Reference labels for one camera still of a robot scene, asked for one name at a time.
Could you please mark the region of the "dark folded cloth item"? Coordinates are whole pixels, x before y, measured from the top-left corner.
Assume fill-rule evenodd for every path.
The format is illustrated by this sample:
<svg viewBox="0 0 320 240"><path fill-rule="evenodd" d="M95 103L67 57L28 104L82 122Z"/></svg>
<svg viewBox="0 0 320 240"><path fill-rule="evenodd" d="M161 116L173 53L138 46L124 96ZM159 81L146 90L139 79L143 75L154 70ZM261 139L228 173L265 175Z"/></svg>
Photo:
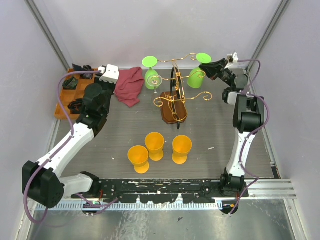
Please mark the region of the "dark folded cloth item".
<svg viewBox="0 0 320 240"><path fill-rule="evenodd" d="M93 69L90 65L80 66L80 65L73 63L72 68L75 72L92 72L93 71ZM93 74L92 73L80 73L79 78L85 79L85 80L90 80L93 78Z"/></svg>

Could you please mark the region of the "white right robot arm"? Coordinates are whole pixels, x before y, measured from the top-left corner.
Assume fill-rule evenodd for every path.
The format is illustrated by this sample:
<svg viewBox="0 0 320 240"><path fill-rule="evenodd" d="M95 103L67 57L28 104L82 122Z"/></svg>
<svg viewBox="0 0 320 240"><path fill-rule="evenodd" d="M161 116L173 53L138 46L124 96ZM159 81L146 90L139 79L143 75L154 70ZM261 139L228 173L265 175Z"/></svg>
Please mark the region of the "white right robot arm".
<svg viewBox="0 0 320 240"><path fill-rule="evenodd" d="M231 197L245 188L246 163L250 147L260 127L265 123L263 102L249 93L249 80L246 74L236 75L230 70L236 61L225 58L199 67L211 80L220 79L228 85L222 93L222 100L234 106L232 125L235 141L227 167L220 176L219 191Z"/></svg>

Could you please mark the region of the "maroon cloth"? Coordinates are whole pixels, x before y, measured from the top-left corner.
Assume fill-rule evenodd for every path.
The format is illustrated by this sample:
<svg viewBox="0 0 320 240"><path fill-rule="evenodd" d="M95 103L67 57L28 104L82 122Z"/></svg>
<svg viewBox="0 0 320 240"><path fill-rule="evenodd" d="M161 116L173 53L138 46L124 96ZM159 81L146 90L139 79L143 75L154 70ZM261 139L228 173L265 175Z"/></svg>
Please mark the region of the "maroon cloth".
<svg viewBox="0 0 320 240"><path fill-rule="evenodd" d="M132 108L140 102L138 96L144 85L143 71L141 67L120 69L119 78L115 87L115 96L121 102Z"/></svg>

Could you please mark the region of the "orange plastic wine glass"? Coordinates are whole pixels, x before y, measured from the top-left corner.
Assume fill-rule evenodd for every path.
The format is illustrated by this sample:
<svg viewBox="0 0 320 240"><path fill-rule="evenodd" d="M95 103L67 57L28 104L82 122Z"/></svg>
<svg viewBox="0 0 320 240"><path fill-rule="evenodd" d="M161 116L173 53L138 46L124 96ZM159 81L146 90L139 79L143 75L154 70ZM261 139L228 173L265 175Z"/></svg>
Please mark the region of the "orange plastic wine glass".
<svg viewBox="0 0 320 240"><path fill-rule="evenodd" d="M149 152L144 146L131 147L128 150L127 157L138 174L145 174L149 170Z"/></svg>

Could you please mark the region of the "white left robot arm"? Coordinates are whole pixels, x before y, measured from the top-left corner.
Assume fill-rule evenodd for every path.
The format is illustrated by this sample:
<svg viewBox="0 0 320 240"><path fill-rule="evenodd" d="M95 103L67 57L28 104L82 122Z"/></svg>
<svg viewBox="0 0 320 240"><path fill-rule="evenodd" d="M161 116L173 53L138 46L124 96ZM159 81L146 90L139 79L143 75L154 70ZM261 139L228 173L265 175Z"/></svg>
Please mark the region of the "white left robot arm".
<svg viewBox="0 0 320 240"><path fill-rule="evenodd" d="M84 193L95 198L101 190L100 179L87 172L62 177L62 173L77 153L103 129L110 112L116 85L93 83L85 88L81 114L71 131L37 162L28 161L22 167L23 199L28 198L51 209L63 198Z"/></svg>

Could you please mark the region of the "dark cloth bundle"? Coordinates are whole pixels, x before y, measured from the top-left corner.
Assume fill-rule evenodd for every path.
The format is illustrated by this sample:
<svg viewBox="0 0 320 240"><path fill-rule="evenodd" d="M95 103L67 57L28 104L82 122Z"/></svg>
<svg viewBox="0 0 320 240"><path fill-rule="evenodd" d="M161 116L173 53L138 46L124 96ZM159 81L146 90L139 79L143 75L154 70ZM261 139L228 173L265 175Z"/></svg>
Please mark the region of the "dark cloth bundle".
<svg viewBox="0 0 320 240"><path fill-rule="evenodd" d="M74 76L64 80L62 84L62 88L64 90L75 90L77 88L79 80Z"/></svg>

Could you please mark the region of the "green plastic wine glass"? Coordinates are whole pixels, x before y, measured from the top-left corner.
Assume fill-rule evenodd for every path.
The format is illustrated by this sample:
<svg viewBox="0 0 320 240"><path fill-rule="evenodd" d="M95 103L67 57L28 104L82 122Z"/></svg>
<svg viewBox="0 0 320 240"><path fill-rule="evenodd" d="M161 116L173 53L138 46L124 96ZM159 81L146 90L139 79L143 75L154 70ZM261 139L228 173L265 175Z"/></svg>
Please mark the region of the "green plastic wine glass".
<svg viewBox="0 0 320 240"><path fill-rule="evenodd" d="M212 58L207 53L197 53L195 55L195 60L200 64L208 64L211 62ZM205 79L206 73L200 69L200 67L194 68L187 78L187 84L193 89L199 89Z"/></svg>
<svg viewBox="0 0 320 240"><path fill-rule="evenodd" d="M155 85L153 84L153 80L155 80L155 76L158 75L157 71L153 69L158 63L158 59L155 56L146 56L142 60L142 65L146 68L148 68L147 72L145 73L144 76L144 81L145 81L145 87L149 90L154 91L155 90Z"/></svg>

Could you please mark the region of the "black red cloth bundle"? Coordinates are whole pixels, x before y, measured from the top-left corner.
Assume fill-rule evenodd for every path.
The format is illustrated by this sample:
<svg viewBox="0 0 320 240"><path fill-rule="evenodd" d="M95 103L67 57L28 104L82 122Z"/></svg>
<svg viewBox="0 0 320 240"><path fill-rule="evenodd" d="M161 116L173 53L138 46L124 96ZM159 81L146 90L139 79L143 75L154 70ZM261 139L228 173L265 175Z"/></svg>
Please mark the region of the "black red cloth bundle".
<svg viewBox="0 0 320 240"><path fill-rule="evenodd" d="M67 108L70 110L72 114L80 114L82 106L83 106L83 99L77 98L71 103L69 103Z"/></svg>

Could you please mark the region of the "wooden compartment tray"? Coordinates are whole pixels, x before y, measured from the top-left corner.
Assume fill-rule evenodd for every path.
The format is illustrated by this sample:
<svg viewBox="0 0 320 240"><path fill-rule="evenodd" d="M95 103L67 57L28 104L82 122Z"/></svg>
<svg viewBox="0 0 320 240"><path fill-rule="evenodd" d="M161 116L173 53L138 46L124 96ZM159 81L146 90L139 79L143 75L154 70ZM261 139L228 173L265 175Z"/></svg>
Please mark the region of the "wooden compartment tray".
<svg viewBox="0 0 320 240"><path fill-rule="evenodd" d="M80 79L79 74L93 74L92 79ZM99 81L98 68L93 68L93 71L74 71L70 68L67 75L62 78L62 84L58 87L58 103L54 112L54 117L58 120L77 120L78 118L101 118L109 113L110 102L115 84ZM75 90L64 90L64 80L75 77L78 79L78 84ZM83 105L80 114L72 114L68 109L69 103L82 98Z"/></svg>

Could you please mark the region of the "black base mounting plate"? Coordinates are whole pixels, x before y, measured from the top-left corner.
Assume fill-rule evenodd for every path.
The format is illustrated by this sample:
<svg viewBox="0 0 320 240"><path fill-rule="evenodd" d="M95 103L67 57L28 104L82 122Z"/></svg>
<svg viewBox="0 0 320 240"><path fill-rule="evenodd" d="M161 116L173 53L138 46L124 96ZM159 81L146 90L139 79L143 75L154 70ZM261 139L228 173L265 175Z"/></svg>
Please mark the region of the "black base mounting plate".
<svg viewBox="0 0 320 240"><path fill-rule="evenodd" d="M86 199L102 197L105 203L114 199L124 204L174 203L182 198L183 204L215 203L216 198L236 198L243 190L222 186L216 179L103 179L96 193L81 193Z"/></svg>

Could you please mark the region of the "clear wine glass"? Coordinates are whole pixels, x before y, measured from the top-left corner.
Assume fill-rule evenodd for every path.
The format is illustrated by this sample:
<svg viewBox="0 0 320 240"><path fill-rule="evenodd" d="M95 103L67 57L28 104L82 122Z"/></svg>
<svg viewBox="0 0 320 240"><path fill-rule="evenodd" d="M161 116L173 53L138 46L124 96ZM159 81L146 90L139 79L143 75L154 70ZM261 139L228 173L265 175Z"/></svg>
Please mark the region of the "clear wine glass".
<svg viewBox="0 0 320 240"><path fill-rule="evenodd" d="M163 78L160 75L151 75L147 79L148 85L151 87L153 92L157 94L159 92L159 87L163 82Z"/></svg>

